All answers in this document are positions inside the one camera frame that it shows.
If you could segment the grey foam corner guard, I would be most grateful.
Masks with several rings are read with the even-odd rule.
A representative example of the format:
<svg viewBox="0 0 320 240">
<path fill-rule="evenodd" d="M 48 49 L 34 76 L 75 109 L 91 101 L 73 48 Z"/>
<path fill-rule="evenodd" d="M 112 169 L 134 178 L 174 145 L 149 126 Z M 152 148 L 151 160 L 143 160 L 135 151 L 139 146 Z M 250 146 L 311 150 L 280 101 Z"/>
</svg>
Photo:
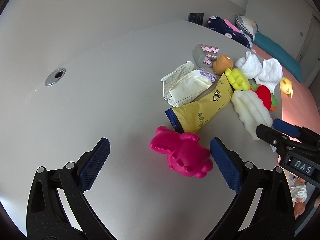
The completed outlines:
<svg viewBox="0 0 320 240">
<path fill-rule="evenodd" d="M 193 50 L 193 57 L 199 68 L 210 68 L 213 62 L 217 60 L 219 48 L 197 44 Z"/>
</svg>

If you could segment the white fluffy cloth left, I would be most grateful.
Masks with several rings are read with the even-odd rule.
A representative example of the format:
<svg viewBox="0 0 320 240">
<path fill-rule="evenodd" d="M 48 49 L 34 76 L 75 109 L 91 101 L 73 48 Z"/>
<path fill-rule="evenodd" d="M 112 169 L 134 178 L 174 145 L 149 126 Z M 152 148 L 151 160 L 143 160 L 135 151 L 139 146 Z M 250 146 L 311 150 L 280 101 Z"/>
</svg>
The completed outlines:
<svg viewBox="0 0 320 240">
<path fill-rule="evenodd" d="M 250 51 L 245 52 L 245 56 L 239 58 L 235 62 L 238 68 L 248 79 L 253 79 L 263 71 L 262 64 L 260 63 L 257 55 L 252 54 Z"/>
</svg>

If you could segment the brown plush bear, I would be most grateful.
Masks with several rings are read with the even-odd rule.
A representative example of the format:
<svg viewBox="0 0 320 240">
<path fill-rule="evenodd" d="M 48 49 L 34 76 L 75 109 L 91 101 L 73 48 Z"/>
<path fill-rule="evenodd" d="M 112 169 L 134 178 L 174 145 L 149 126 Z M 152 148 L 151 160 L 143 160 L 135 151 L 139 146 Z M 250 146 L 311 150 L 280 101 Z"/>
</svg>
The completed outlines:
<svg viewBox="0 0 320 240">
<path fill-rule="evenodd" d="M 228 55 L 220 54 L 213 62 L 213 72 L 216 75 L 222 75 L 228 68 L 233 69 L 233 60 Z"/>
</svg>

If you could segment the navy patterned blanket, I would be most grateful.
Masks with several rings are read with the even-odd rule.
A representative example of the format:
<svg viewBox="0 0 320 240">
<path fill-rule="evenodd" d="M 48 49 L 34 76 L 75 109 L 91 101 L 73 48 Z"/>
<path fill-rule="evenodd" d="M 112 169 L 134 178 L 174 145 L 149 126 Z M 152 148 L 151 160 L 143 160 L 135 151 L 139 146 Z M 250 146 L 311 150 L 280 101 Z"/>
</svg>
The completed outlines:
<svg viewBox="0 0 320 240">
<path fill-rule="evenodd" d="M 252 49 L 249 39 L 234 25 L 219 16 L 210 16 L 204 26 L 242 44 L 248 49 Z"/>
</svg>

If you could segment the yellow plush chick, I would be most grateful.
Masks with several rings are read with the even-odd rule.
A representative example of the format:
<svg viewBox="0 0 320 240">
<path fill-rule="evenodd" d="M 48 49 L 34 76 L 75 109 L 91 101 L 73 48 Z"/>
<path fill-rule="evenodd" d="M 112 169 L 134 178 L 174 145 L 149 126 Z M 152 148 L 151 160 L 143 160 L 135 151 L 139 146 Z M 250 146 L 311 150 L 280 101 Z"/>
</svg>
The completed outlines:
<svg viewBox="0 0 320 240">
<path fill-rule="evenodd" d="M 289 95 L 290 98 L 293 97 L 292 81 L 290 81 L 287 77 L 283 76 L 279 85 L 280 85 L 280 90 L 282 93 Z"/>
</svg>

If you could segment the white fluffy cloth right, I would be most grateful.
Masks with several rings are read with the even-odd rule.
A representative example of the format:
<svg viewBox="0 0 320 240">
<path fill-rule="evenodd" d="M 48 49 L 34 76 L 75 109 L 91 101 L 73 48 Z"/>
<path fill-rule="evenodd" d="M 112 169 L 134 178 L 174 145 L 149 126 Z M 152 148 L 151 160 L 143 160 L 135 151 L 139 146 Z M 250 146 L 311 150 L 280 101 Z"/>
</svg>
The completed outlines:
<svg viewBox="0 0 320 240">
<path fill-rule="evenodd" d="M 261 73 L 254 78 L 256 84 L 266 86 L 272 94 L 278 83 L 282 80 L 283 70 L 277 59 L 271 58 L 263 61 Z"/>
</svg>

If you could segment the teal pillow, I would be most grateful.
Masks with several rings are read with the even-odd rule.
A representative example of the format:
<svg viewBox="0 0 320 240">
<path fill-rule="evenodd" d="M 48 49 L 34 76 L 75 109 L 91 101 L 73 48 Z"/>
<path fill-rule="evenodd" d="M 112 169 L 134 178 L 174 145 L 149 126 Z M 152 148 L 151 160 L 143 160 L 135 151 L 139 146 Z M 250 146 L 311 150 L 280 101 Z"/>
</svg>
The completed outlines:
<svg viewBox="0 0 320 240">
<path fill-rule="evenodd" d="M 287 53 L 282 46 L 260 32 L 255 34 L 253 43 L 264 52 L 277 59 L 299 83 L 302 82 L 301 65 L 289 53 Z"/>
</svg>

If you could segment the white grid paper packet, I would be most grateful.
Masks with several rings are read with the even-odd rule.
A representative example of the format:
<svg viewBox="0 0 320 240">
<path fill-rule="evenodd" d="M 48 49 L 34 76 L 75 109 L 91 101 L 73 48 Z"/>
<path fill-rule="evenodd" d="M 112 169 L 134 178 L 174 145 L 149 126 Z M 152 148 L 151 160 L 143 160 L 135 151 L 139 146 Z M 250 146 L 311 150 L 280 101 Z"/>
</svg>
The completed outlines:
<svg viewBox="0 0 320 240">
<path fill-rule="evenodd" d="M 163 98 L 172 107 L 180 107 L 193 102 L 216 80 L 216 76 L 202 69 L 194 69 L 187 61 L 173 72 L 161 78 Z"/>
</svg>

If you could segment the baby doll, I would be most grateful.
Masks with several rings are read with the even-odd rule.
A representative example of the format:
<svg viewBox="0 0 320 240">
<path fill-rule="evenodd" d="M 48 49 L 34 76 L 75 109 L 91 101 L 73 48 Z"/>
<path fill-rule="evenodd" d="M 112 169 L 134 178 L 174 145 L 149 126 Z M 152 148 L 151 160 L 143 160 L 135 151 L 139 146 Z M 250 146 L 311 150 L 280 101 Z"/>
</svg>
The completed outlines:
<svg viewBox="0 0 320 240">
<path fill-rule="evenodd" d="M 308 197 L 306 190 L 306 181 L 293 174 L 289 175 L 288 184 L 293 202 L 295 219 L 305 211 L 304 203 Z"/>
</svg>

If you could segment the pink folded clothing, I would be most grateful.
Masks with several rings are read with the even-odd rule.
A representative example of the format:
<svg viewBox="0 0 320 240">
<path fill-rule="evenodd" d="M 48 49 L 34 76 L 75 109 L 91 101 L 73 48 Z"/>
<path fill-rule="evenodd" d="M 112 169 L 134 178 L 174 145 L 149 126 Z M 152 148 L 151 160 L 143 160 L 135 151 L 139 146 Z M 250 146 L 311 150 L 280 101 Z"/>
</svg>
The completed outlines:
<svg viewBox="0 0 320 240">
<path fill-rule="evenodd" d="M 233 31 L 236 31 L 237 33 L 243 33 L 240 29 L 238 29 L 235 25 L 233 25 L 229 20 L 224 19 L 224 22 L 226 25 L 228 25 Z"/>
</svg>

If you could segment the yellow plastic toy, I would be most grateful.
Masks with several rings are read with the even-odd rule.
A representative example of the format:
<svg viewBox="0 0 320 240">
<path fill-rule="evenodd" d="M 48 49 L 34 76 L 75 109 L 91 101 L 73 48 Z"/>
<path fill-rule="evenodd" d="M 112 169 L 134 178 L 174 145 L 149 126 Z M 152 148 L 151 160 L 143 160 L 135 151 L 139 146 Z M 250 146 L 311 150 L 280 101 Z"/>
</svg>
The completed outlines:
<svg viewBox="0 0 320 240">
<path fill-rule="evenodd" d="M 234 90 L 250 90 L 248 78 L 238 68 L 225 70 L 225 76 Z"/>
</svg>

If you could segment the yellow snack wrapper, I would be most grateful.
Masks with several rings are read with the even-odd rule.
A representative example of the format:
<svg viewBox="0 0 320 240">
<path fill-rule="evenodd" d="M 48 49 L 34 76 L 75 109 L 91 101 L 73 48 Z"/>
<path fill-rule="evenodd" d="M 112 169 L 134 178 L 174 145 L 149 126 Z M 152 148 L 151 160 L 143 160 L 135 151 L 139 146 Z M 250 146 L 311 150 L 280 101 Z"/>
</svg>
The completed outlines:
<svg viewBox="0 0 320 240">
<path fill-rule="evenodd" d="M 226 107 L 233 95 L 227 77 L 223 74 L 214 90 L 200 100 L 181 107 L 167 109 L 165 114 L 178 133 L 195 133 L 201 129 L 218 111 Z"/>
</svg>

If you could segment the pink bed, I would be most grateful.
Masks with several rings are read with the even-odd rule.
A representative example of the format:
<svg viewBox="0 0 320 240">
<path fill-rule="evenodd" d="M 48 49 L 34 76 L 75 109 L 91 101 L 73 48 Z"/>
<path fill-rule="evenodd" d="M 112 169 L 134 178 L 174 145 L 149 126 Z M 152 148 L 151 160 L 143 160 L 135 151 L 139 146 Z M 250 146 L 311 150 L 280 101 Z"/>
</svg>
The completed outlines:
<svg viewBox="0 0 320 240">
<path fill-rule="evenodd" d="M 257 46 L 253 47 L 252 54 L 256 54 L 262 64 L 264 60 L 273 58 Z M 281 92 L 279 83 L 274 90 L 278 106 L 282 109 L 282 120 L 292 125 L 306 127 L 318 134 L 319 112 L 310 90 L 299 83 L 285 67 L 282 65 L 281 67 L 283 76 L 292 81 L 293 87 L 292 98 Z"/>
</svg>

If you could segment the checkered pillow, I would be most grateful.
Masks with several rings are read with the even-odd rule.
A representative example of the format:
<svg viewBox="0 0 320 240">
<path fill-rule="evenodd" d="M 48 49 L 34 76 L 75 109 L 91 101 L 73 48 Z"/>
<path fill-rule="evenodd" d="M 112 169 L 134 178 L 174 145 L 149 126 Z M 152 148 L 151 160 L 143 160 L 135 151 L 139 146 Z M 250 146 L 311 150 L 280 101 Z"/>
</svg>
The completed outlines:
<svg viewBox="0 0 320 240">
<path fill-rule="evenodd" d="M 259 27 L 254 20 L 247 18 L 246 16 L 236 15 L 235 23 L 243 33 L 250 36 L 252 40 L 255 39 L 255 35 L 259 31 Z"/>
</svg>

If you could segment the pink bear toy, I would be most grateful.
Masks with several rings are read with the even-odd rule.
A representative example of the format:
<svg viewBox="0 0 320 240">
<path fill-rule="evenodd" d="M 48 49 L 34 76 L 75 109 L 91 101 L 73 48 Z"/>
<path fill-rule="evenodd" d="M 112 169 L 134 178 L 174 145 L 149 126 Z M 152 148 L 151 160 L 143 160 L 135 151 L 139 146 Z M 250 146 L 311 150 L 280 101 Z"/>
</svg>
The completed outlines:
<svg viewBox="0 0 320 240">
<path fill-rule="evenodd" d="M 180 134 L 159 126 L 149 147 L 166 155 L 169 168 L 185 177 L 204 178 L 214 166 L 210 150 L 200 144 L 200 137 L 195 133 Z"/>
</svg>

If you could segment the green orange dinosaur toy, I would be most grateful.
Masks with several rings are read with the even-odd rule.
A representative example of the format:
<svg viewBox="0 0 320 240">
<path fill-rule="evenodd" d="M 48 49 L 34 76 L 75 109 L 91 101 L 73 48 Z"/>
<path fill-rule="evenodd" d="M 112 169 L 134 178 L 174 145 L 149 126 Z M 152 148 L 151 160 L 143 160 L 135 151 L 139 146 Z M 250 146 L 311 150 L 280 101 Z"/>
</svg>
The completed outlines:
<svg viewBox="0 0 320 240">
<path fill-rule="evenodd" d="M 257 84 L 252 83 L 250 85 L 250 89 L 253 92 L 255 92 L 258 86 L 260 86 L 260 84 L 257 85 Z M 277 99 L 276 99 L 276 97 L 274 96 L 273 93 L 271 93 L 271 98 L 272 98 L 272 107 L 271 107 L 271 109 L 269 111 L 276 111 L 277 108 L 278 108 L 278 101 L 277 101 Z"/>
</svg>

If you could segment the white fluffy cloth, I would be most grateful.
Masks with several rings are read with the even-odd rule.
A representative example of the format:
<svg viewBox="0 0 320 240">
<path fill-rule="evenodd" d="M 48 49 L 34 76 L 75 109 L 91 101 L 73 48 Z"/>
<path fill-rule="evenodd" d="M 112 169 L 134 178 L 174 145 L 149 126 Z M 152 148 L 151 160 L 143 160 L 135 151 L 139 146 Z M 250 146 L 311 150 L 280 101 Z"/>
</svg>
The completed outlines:
<svg viewBox="0 0 320 240">
<path fill-rule="evenodd" d="M 238 68 L 248 79 L 253 79 L 263 71 L 262 64 L 260 63 L 257 55 L 252 54 L 250 51 L 245 52 L 245 56 L 239 58 L 235 62 Z"/>
<path fill-rule="evenodd" d="M 282 80 L 283 70 L 277 59 L 271 58 L 263 61 L 261 73 L 254 78 L 256 84 L 266 86 L 272 94 L 278 83 Z"/>
</svg>

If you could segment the white foam padding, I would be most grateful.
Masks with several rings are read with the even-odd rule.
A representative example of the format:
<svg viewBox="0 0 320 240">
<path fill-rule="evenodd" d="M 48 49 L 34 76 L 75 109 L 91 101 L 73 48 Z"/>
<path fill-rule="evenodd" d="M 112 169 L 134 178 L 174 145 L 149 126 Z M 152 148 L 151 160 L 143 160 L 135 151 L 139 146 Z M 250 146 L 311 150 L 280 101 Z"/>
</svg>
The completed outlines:
<svg viewBox="0 0 320 240">
<path fill-rule="evenodd" d="M 231 98 L 233 109 L 239 118 L 239 139 L 241 146 L 253 148 L 260 139 L 256 134 L 259 125 L 272 127 L 276 118 L 282 118 L 281 106 L 275 111 L 269 111 L 257 94 L 251 90 L 236 90 Z"/>
</svg>

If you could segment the red plush heart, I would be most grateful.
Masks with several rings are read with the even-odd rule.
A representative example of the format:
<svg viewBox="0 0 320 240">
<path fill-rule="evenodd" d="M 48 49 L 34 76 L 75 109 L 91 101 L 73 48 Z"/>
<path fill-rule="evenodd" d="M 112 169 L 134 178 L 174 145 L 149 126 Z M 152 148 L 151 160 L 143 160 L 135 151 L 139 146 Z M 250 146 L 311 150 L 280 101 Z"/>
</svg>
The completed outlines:
<svg viewBox="0 0 320 240">
<path fill-rule="evenodd" d="M 272 107 L 272 98 L 270 90 L 264 86 L 260 85 L 257 87 L 255 93 L 257 94 L 258 98 L 262 100 L 263 105 L 270 110 Z"/>
</svg>

